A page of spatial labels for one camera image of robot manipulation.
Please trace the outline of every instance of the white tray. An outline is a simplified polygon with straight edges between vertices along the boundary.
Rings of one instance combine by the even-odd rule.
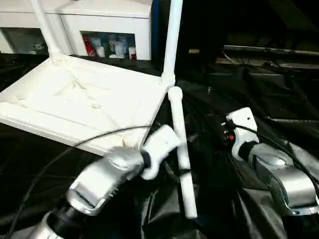
[[[67,145],[153,122],[166,94],[160,77],[64,58],[59,66],[47,59],[2,91],[0,122]],[[147,133],[134,129],[80,148],[99,155],[123,144],[138,148]]]

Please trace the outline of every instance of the white cabinet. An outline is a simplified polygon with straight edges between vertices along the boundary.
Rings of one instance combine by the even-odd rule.
[[[40,0],[65,54],[151,59],[153,0]],[[41,53],[29,0],[0,0],[0,51]]]
[[[47,18],[62,51],[72,54],[60,15],[47,14]],[[0,51],[47,54],[39,22],[32,12],[0,12]]]
[[[62,19],[77,55],[89,55],[88,49],[92,47],[93,54],[99,55],[94,42],[97,40],[106,57],[129,58],[132,57],[129,49],[133,48],[137,59],[151,59],[149,19],[87,15],[63,15]]]

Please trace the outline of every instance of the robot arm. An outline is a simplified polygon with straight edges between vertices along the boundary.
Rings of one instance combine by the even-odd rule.
[[[226,119],[225,124],[241,125],[257,131],[249,108],[232,112]],[[293,159],[283,151],[259,143],[257,135],[250,131],[238,127],[233,130],[235,143],[232,155],[248,163],[259,180],[267,185],[288,236],[302,235],[305,238],[305,225],[308,227],[314,217],[318,220],[319,201],[313,182],[305,172],[294,166]]]
[[[149,137],[141,151],[112,148],[81,172],[66,194],[67,204],[45,215],[28,238],[80,238],[86,218],[98,215],[119,186],[139,174],[146,180],[155,178],[160,163],[179,145],[175,132],[164,125]]]

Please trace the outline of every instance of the white pipe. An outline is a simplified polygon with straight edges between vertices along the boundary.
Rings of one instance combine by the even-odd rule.
[[[40,22],[41,32],[44,37],[44,40],[46,42],[46,45],[48,46],[48,52],[50,56],[62,54],[62,51],[60,50],[54,35],[52,34],[52,30],[50,28],[50,25],[45,17],[43,8],[39,2],[39,0],[30,0],[34,13],[36,15],[36,18]]]
[[[175,61],[177,52],[177,43],[179,35],[179,26],[183,0],[171,0],[169,11],[169,22],[166,39],[164,70],[161,76],[162,82],[168,86],[175,85]]]
[[[181,140],[181,146],[177,148],[178,166],[180,170],[190,169],[184,113],[181,102],[183,93],[180,87],[170,88],[170,90],[168,91],[168,98],[171,106],[174,131]],[[180,177],[180,186],[184,202],[185,216],[187,218],[197,218],[195,193],[190,172]]]

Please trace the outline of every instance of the black tarp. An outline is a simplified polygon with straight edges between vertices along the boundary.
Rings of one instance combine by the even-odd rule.
[[[45,57],[0,54],[3,90]],[[160,75],[160,67],[146,61],[97,59]],[[297,72],[248,66],[211,66],[205,71],[177,66],[198,219],[184,218],[178,183],[161,168],[152,182],[128,182],[103,213],[87,223],[84,238],[284,239],[286,232],[267,187],[245,164],[236,162],[219,131],[224,114],[250,107],[258,129],[279,136],[319,158],[318,72]],[[170,105],[164,100],[155,120],[171,124]],[[0,124],[0,235],[10,225],[31,179],[65,145]],[[42,177],[27,202],[18,229],[39,222],[63,198],[74,178],[99,157],[75,150],[55,163]],[[167,159],[176,170],[176,153]],[[307,229],[316,230],[315,225]]]

